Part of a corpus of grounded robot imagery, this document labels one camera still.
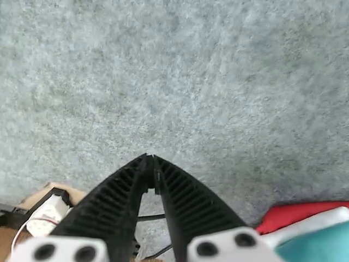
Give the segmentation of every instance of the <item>white wire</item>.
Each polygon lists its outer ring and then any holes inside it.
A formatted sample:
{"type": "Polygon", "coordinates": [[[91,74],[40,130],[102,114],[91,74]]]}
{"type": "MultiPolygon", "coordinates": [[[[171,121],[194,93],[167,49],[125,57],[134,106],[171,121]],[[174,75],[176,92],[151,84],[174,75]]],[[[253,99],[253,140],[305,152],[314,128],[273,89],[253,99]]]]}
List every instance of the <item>white wire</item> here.
{"type": "Polygon", "coordinates": [[[21,225],[21,227],[19,228],[18,232],[16,233],[15,237],[14,237],[13,240],[12,240],[12,244],[11,244],[11,254],[12,254],[13,251],[15,250],[15,245],[16,245],[17,239],[18,239],[18,237],[20,236],[21,232],[22,232],[23,229],[26,227],[26,225],[27,225],[30,221],[33,221],[33,220],[48,221],[48,222],[51,222],[52,224],[55,224],[55,225],[58,224],[57,221],[54,221],[53,219],[48,219],[48,218],[35,217],[35,218],[30,218],[30,219],[28,219],[27,221],[25,221],[25,222],[23,223],[23,225],[21,225]]]}

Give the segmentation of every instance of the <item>screw hole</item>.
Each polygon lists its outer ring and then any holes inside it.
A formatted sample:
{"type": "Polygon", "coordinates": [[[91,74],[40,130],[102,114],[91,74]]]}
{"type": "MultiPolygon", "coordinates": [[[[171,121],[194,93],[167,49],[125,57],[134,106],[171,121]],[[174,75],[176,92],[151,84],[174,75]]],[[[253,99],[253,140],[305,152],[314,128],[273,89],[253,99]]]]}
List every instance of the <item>screw hole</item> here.
{"type": "Polygon", "coordinates": [[[76,262],[91,262],[96,256],[94,247],[86,246],[80,248],[75,254],[76,262]]]}
{"type": "Polygon", "coordinates": [[[217,247],[210,242],[203,242],[197,246],[197,253],[203,257],[211,257],[218,254],[217,247]]]}
{"type": "Polygon", "coordinates": [[[235,237],[235,242],[239,247],[253,247],[256,244],[256,240],[249,234],[239,234],[235,237]]]}
{"type": "Polygon", "coordinates": [[[38,261],[46,260],[53,255],[55,249],[53,244],[45,244],[35,251],[34,257],[38,261]]]}

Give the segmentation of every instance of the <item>black cable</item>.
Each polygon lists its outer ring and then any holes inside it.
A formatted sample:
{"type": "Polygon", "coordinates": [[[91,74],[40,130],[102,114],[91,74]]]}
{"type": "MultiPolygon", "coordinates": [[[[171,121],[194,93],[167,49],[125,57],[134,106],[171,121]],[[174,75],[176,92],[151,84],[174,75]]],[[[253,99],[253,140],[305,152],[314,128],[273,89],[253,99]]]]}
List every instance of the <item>black cable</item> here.
{"type": "MultiPolygon", "coordinates": [[[[158,220],[158,219],[163,219],[165,218],[165,214],[159,214],[159,215],[152,215],[152,216],[143,216],[143,217],[138,217],[138,222],[141,221],[152,221],[152,220],[158,220]]],[[[164,247],[162,250],[159,252],[150,255],[146,257],[145,259],[154,259],[157,258],[159,255],[164,254],[166,251],[170,250],[172,248],[172,244],[169,244],[168,246],[164,247]]]]}
{"type": "Polygon", "coordinates": [[[160,250],[159,252],[153,254],[153,255],[150,255],[146,258],[144,258],[144,260],[146,259],[154,259],[154,258],[157,258],[159,255],[162,255],[164,254],[166,251],[170,250],[172,248],[172,244],[169,244],[168,246],[164,247],[162,250],[160,250]]]}
{"type": "Polygon", "coordinates": [[[141,222],[141,221],[152,221],[152,220],[163,219],[163,218],[165,218],[165,214],[152,215],[152,216],[143,216],[143,217],[138,217],[138,222],[141,222]]]}

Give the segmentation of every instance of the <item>carpet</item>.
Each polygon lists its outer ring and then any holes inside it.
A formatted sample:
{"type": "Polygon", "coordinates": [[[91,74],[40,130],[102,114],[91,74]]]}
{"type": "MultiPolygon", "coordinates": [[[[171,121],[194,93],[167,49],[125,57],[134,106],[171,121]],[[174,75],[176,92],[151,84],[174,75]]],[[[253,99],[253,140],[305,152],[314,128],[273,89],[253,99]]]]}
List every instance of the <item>carpet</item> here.
{"type": "MultiPolygon", "coordinates": [[[[0,0],[0,199],[145,152],[253,225],[348,200],[349,2],[0,0]]],[[[161,213],[146,194],[141,215],[161,213]]],[[[157,251],[166,224],[140,226],[157,251]]],[[[171,253],[163,258],[173,260],[171,253]]]]}

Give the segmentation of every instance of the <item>red fabric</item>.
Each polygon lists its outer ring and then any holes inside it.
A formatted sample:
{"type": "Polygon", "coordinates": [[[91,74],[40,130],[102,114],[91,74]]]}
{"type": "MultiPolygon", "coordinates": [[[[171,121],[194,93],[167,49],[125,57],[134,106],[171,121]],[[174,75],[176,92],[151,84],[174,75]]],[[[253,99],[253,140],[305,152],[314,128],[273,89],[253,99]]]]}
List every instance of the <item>red fabric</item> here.
{"type": "Polygon", "coordinates": [[[262,223],[256,228],[256,230],[261,235],[271,233],[320,212],[335,209],[340,206],[346,206],[349,208],[349,201],[273,206],[264,215],[262,223]]]}

